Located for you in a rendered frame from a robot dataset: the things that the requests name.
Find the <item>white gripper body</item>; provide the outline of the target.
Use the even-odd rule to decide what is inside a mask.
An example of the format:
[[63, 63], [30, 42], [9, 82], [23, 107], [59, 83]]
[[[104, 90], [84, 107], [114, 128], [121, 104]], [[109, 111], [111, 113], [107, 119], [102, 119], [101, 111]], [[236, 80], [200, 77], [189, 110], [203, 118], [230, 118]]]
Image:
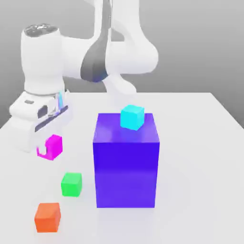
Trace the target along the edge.
[[65, 106], [60, 113], [43, 121], [10, 118], [10, 141], [20, 150], [30, 153], [43, 146], [48, 138], [62, 132], [72, 119], [72, 108]]

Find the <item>small magenta cube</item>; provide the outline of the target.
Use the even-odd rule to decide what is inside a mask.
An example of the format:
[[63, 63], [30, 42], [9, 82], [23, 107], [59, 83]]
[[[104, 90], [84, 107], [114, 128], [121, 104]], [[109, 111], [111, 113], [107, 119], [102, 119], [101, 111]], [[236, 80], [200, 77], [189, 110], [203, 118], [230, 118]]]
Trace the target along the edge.
[[39, 148], [37, 147], [37, 156], [53, 161], [57, 156], [59, 156], [63, 151], [62, 146], [62, 137], [59, 135], [53, 134], [49, 139], [45, 142], [46, 153], [41, 154]]

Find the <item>small green cube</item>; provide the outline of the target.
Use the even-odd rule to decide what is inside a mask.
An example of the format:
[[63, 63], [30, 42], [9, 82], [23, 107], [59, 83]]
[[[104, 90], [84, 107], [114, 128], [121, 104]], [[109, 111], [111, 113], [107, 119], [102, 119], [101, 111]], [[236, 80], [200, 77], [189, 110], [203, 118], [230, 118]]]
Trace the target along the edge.
[[65, 173], [61, 181], [61, 192], [66, 197], [79, 197], [82, 190], [81, 173]]

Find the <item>small orange cube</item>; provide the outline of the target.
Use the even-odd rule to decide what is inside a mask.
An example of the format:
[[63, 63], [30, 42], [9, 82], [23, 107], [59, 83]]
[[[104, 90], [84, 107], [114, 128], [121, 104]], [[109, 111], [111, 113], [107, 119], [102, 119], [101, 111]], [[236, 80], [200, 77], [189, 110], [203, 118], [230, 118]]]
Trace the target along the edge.
[[34, 221], [38, 233], [55, 233], [61, 220], [59, 203], [40, 203]]

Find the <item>small cyan cube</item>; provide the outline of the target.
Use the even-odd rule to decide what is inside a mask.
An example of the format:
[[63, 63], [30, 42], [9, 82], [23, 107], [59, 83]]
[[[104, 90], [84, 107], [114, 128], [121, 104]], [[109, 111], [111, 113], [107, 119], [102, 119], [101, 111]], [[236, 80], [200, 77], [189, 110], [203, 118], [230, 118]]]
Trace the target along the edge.
[[144, 108], [135, 105], [127, 105], [121, 110], [120, 126], [122, 128], [137, 131], [144, 124]]

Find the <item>large blue box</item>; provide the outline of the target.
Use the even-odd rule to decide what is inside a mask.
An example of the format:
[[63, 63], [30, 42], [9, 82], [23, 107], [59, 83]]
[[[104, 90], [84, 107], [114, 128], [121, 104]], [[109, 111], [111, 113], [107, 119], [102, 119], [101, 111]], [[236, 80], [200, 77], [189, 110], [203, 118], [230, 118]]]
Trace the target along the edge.
[[93, 138], [97, 207], [153, 208], [159, 151], [151, 113], [137, 131], [122, 128], [118, 113], [100, 113]]

